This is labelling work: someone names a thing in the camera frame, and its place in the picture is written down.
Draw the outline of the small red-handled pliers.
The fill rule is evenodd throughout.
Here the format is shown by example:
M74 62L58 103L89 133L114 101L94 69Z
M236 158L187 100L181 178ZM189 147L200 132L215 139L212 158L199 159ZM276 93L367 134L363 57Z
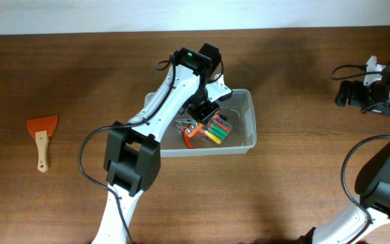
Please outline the small red-handled pliers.
M194 148L194 146L191 144L190 142L190 138L187 137L185 134L184 134L184 131L183 131L183 126L185 124L191 124L191 123L197 123L194 119L178 119L178 120L175 120L175 125L177 126L177 128L180 130L180 132L183 134L183 139L184 139L184 142L186 144L186 146L188 148Z

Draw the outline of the orange socket bit rail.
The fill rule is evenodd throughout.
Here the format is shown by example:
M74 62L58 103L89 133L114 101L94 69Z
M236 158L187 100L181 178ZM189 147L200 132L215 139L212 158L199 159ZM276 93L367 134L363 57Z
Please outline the orange socket bit rail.
M200 123L191 123L191 124L187 123L183 126L183 131L187 137L191 138L195 134L197 134L201 128L202 128L202 124Z

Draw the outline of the clear case coloured tubes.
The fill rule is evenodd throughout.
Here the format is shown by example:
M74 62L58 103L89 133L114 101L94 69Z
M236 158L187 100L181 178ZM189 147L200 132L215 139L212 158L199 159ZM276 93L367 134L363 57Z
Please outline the clear case coloured tubes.
M208 122L203 124L199 132L216 144L221 144L231 133L233 127L224 116L214 115Z

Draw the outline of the orange scraper wooden handle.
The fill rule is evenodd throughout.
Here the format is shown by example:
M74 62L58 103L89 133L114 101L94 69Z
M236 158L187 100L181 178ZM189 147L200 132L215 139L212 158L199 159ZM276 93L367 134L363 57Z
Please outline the orange scraper wooden handle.
M26 126L28 132L35 140L38 152L37 169L45 173L48 169L47 149L49 138L53 136L58 126L58 115L50 115L46 117L39 117L36 119L28 119Z

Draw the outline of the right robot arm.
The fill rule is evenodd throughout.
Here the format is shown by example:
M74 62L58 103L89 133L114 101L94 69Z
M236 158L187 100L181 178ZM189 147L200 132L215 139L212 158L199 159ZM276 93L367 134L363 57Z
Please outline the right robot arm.
M372 56L365 65L359 65L363 81L356 75L342 77L337 106L358 106L363 114L377 113L390 116L390 58L386 65L378 64ZM345 182L347 164L352 154L364 144L387 140L360 170L352 196ZM390 223L390 135L379 135L358 142L345 157L341 166L341 186L349 199L346 205L329 222L313 227L299 237L299 243L358 243L376 228Z

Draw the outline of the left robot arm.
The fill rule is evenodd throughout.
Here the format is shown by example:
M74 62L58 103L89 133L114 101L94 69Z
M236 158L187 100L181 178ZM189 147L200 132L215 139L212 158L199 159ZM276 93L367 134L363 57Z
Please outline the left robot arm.
M205 43L197 52L183 47L157 64L168 71L150 103L127 123L114 122L108 132L104 170L107 202L94 243L128 243L128 227L137 202L155 181L160 170L160 141L179 111L198 123L206 123L219 112L211 84L222 85L214 75L223 62L219 49Z

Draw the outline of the clear plastic container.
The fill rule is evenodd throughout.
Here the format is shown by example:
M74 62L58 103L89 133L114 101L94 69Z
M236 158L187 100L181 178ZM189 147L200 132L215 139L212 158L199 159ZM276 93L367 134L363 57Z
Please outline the clear plastic container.
M190 138L192 148L186 146L183 133L176 122L171 122L160 142L162 157L191 157L210 155L244 154L257 143L255 109L247 89L235 89L232 97L220 102L219 114L227 117L232 130L227 138L216 144L199 134Z

